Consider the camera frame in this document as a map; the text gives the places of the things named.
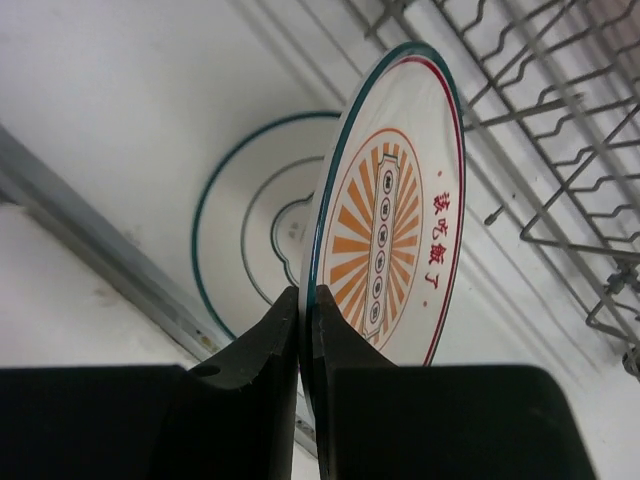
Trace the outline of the grey wire dish rack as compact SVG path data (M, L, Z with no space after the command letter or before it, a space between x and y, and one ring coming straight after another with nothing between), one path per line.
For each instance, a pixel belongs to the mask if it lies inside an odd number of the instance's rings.
M465 111L483 228L540 261L540 300L570 345L639 374L639 5L635 1L375 1L377 46L430 43Z

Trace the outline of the white ceramic plate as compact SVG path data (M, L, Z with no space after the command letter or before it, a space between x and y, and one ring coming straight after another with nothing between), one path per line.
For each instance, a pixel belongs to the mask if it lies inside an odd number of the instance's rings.
M315 110L271 121L225 153L205 183L191 226L192 272L229 340L299 283L309 210L339 118Z

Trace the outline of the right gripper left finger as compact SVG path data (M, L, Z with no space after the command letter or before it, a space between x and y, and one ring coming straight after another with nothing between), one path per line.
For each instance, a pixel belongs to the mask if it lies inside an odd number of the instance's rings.
M10 368L1 373L5 479L287 479L297 295L192 367Z

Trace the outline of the white printed plate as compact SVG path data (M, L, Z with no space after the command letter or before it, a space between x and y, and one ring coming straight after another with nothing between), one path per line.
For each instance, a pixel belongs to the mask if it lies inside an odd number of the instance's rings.
M466 203L462 108L442 55L388 50L341 114L312 196L299 282L301 382L330 475L328 399L313 336L328 294L346 333L388 367L432 365L458 270Z

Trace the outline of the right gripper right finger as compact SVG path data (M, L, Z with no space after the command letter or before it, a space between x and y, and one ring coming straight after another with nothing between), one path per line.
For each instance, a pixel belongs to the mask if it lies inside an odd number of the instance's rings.
M317 288L310 397L324 479L592 479L560 386L526 365L401 367Z

